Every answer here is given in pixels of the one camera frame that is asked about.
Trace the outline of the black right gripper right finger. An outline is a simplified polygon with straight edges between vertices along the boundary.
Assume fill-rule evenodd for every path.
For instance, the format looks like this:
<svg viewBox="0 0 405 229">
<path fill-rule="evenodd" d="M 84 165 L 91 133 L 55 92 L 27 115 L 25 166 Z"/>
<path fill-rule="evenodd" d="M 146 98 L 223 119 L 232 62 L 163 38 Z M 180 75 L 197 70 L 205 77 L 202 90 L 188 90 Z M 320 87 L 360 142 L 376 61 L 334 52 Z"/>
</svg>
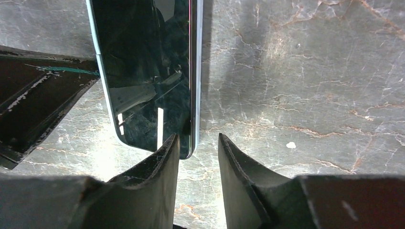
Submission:
<svg viewBox="0 0 405 229">
<path fill-rule="evenodd" d="M 218 159 L 229 229 L 402 229 L 405 178 L 399 175 L 300 175 L 258 163 L 226 135 Z"/>
</svg>

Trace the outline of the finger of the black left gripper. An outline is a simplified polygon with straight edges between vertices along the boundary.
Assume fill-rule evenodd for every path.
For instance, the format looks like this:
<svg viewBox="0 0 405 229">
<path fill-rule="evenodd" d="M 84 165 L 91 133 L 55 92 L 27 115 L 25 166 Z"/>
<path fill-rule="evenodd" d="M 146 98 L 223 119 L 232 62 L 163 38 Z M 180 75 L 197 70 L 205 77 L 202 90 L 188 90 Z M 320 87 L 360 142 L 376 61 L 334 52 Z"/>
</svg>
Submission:
<svg viewBox="0 0 405 229">
<path fill-rule="evenodd" d="M 0 165 L 14 169 L 100 78 L 94 59 L 0 48 Z"/>
</svg>

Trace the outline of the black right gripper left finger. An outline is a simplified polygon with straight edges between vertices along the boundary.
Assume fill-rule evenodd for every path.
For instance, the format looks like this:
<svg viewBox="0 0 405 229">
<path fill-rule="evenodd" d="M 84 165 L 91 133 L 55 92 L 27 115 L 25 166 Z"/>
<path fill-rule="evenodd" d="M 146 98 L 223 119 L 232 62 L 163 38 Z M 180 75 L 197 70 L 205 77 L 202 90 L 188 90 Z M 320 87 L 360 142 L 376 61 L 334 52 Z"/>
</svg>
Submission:
<svg viewBox="0 0 405 229">
<path fill-rule="evenodd" d="M 89 176 L 0 176 L 3 229 L 171 229 L 180 138 L 107 182 Z"/>
</svg>

